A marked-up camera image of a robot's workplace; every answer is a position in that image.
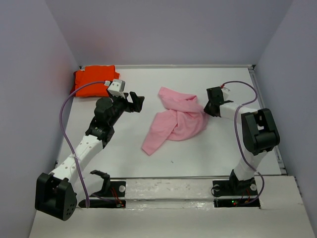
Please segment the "white work surface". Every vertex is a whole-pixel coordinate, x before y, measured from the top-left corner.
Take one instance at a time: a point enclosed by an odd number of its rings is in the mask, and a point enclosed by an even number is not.
[[[211,179],[128,179],[125,209],[37,212],[30,238],[314,238],[294,178],[264,179],[261,209],[214,208]]]
[[[210,117],[206,130],[186,141],[166,141],[151,156],[141,146],[155,114],[165,111],[157,96],[160,87],[195,94],[199,103],[205,106],[207,88],[230,80],[252,84],[247,68],[134,68],[117,71],[120,79],[126,81],[125,92],[134,91],[138,96],[145,96],[143,109],[140,113],[123,113],[114,126],[115,133],[110,143],[87,166],[84,175],[95,169],[110,174],[112,178],[230,175],[240,160],[240,153],[233,122],[228,119]],[[245,85],[228,84],[226,87],[231,90],[229,99],[236,103],[254,98],[253,91]],[[66,132],[74,147],[88,129],[97,99],[73,100]],[[258,102],[249,106],[260,108]],[[69,154],[70,149],[64,140],[58,164]],[[281,174],[274,152],[265,156],[259,171],[263,175]]]

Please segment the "pink towel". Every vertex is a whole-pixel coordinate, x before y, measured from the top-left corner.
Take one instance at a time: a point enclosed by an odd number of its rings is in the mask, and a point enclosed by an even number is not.
[[[166,140],[187,140],[206,129],[209,116],[197,96],[161,87],[158,96],[168,111],[157,113],[142,149],[152,155]]]

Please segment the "orange cloth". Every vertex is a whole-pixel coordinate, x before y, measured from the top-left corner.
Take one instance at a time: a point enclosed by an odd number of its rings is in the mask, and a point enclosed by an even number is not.
[[[75,72],[75,89],[91,82],[96,81],[113,81],[119,79],[120,74],[115,71],[114,65],[111,66],[87,66],[85,70],[79,70]],[[76,97],[108,97],[107,86],[101,83],[93,84],[79,90],[76,93]]]

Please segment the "purple hose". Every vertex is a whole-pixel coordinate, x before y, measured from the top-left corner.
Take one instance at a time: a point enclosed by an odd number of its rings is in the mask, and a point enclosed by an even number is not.
[[[240,150],[240,154],[241,154],[241,156],[242,156],[242,159],[243,159],[243,161],[247,164],[247,166],[249,166],[254,172],[256,172],[256,173],[261,177],[261,179],[262,179],[262,188],[261,188],[261,190],[259,191],[259,193],[258,193],[258,195],[256,196],[256,198],[252,199],[252,200],[251,200],[250,202],[248,202],[248,203],[243,203],[243,204],[241,204],[241,206],[243,206],[243,205],[245,205],[245,204],[250,204],[250,203],[256,201],[256,200],[260,197],[260,195],[262,194],[262,192],[263,192],[263,190],[264,190],[264,177],[263,177],[263,175],[262,175],[260,172],[258,172],[258,171],[256,170],[256,168],[254,168],[254,167],[247,161],[246,157],[244,156],[244,153],[243,153],[243,150],[242,150],[242,146],[241,146],[241,142],[240,142],[240,138],[239,138],[239,134],[238,134],[238,126],[237,126],[237,117],[238,117],[238,112],[239,112],[240,108],[242,108],[242,106],[245,106],[245,105],[248,105],[248,104],[250,104],[250,103],[255,102],[255,101],[258,99],[258,93],[257,93],[257,91],[255,90],[254,87],[252,87],[250,84],[245,83],[245,82],[242,82],[242,81],[228,81],[228,82],[223,83],[222,86],[224,86],[225,84],[228,84],[228,83],[242,83],[242,84],[245,84],[245,85],[247,85],[248,87],[250,87],[250,88],[254,91],[254,93],[255,93],[255,98],[254,98],[252,101],[249,101],[249,102],[246,102],[246,103],[241,104],[241,106],[239,106],[239,107],[236,109],[236,112],[235,112],[235,114],[234,114],[234,132],[235,132],[235,134],[236,134],[236,138],[237,138],[237,142],[238,142],[238,147],[239,147],[239,150]]]
[[[74,160],[75,160],[75,163],[76,163],[76,169],[77,169],[77,172],[78,172],[78,176],[79,176],[79,179],[81,181],[81,184],[83,186],[83,189],[84,189],[84,192],[85,192],[85,195],[86,195],[86,207],[89,208],[90,207],[90,200],[89,200],[89,194],[88,194],[88,191],[87,191],[87,188],[86,188],[86,185],[85,185],[85,182],[84,182],[84,178],[83,178],[83,175],[80,171],[80,167],[79,167],[79,162],[78,162],[78,157],[76,156],[76,153],[75,153],[75,150],[74,150],[74,147],[72,146],[72,144],[70,143],[69,139],[68,139],[68,136],[66,135],[66,131],[65,131],[65,128],[63,126],[63,122],[62,122],[62,116],[63,116],[63,110],[64,110],[64,107],[66,105],[66,103],[68,102],[69,99],[71,99],[79,90],[87,87],[87,86],[90,86],[90,85],[93,85],[93,84],[97,84],[97,83],[102,83],[104,84],[105,82],[104,81],[97,81],[97,82],[92,82],[92,83],[87,83],[85,84],[84,86],[81,86],[79,88],[77,88],[74,92],[72,92],[68,98],[64,101],[63,105],[61,106],[60,108],[60,112],[59,112],[59,125],[60,125],[60,129],[64,135],[64,138],[65,140],[67,141],[67,144],[69,145],[69,148],[71,150],[71,153],[75,156],[74,157]]]

